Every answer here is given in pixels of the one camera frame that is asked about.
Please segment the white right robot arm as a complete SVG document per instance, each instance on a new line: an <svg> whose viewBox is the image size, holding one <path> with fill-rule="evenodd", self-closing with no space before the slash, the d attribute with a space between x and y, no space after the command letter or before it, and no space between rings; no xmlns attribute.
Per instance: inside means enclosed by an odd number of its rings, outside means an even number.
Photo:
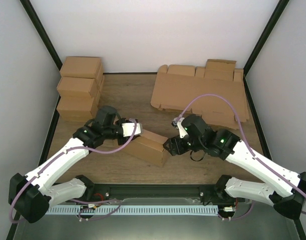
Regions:
<svg viewBox="0 0 306 240"><path fill-rule="evenodd" d="M215 185L218 200L225 202L229 198L246 198L272 206L288 219L299 219L306 200L306 172L297 173L272 162L248 147L231 131L214 131L202 117L195 114L173 121L172 125L179 134L163 144L172 156L201 150L261 180L258 183L222 175Z"/></svg>

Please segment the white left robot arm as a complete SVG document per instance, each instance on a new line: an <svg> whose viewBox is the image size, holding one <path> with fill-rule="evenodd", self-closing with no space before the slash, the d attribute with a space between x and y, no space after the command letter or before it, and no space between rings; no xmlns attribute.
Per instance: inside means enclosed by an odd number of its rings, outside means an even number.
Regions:
<svg viewBox="0 0 306 240"><path fill-rule="evenodd" d="M90 204L95 196L94 183L84 175L61 184L55 182L90 153L116 153L141 133L142 125L136 119L121 118L114 107L101 107L96 116L78 128L46 162L26 175L17 173L11 178L10 221L16 223L13 211L29 223L35 223L50 208L63 202Z"/></svg>

